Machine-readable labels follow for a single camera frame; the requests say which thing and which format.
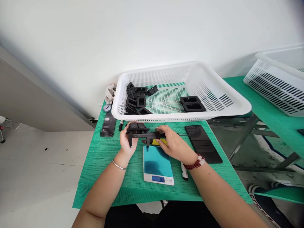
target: red beaded bracelet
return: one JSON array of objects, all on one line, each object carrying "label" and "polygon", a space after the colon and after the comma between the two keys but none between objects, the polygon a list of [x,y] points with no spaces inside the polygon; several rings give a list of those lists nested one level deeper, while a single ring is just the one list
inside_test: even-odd
[{"label": "red beaded bracelet", "polygon": [[188,170],[192,170],[192,169],[195,169],[197,167],[200,167],[202,166],[204,163],[205,163],[205,158],[202,157],[200,154],[196,153],[199,157],[197,158],[197,161],[191,165],[191,166],[187,166],[184,164],[184,167]]}]

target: digital scale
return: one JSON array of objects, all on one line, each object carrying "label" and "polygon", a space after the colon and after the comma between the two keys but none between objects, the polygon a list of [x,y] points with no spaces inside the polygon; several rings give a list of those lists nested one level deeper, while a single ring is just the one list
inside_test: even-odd
[{"label": "digital scale", "polygon": [[170,156],[160,146],[143,146],[143,179],[152,183],[174,185]]}]

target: gray floor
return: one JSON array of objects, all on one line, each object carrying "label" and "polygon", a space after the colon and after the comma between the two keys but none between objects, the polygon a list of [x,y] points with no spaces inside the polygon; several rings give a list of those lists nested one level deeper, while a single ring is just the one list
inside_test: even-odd
[{"label": "gray floor", "polygon": [[[0,144],[0,227],[71,227],[78,213],[72,209],[72,203],[93,131],[43,132],[24,124],[17,128],[18,125],[13,123],[4,128],[6,142]],[[221,130],[214,133],[224,151],[229,152],[231,139],[227,133]],[[247,143],[254,144],[254,140],[250,138]],[[275,181],[275,177],[264,174],[239,173],[239,176],[245,187]],[[284,181],[288,177],[278,178]],[[301,183],[302,176],[294,180]],[[149,213],[161,210],[160,202],[138,206]],[[251,206],[274,227],[257,207]],[[283,204],[280,209],[295,214],[294,208]],[[296,216],[291,220],[297,226]]]}]

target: blue protective film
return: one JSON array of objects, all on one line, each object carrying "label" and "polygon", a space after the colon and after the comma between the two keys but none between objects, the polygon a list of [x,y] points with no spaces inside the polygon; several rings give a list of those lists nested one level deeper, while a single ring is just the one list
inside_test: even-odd
[{"label": "blue protective film", "polygon": [[173,177],[170,156],[159,146],[143,147],[144,173]]}]

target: marker pen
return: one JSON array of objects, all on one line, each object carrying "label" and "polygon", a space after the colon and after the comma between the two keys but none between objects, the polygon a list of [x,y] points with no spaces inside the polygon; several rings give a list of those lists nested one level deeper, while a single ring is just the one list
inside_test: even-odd
[{"label": "marker pen", "polygon": [[122,128],[123,128],[123,123],[124,123],[124,120],[121,120],[121,121],[120,121],[119,128],[118,128],[119,131],[122,130]]}]

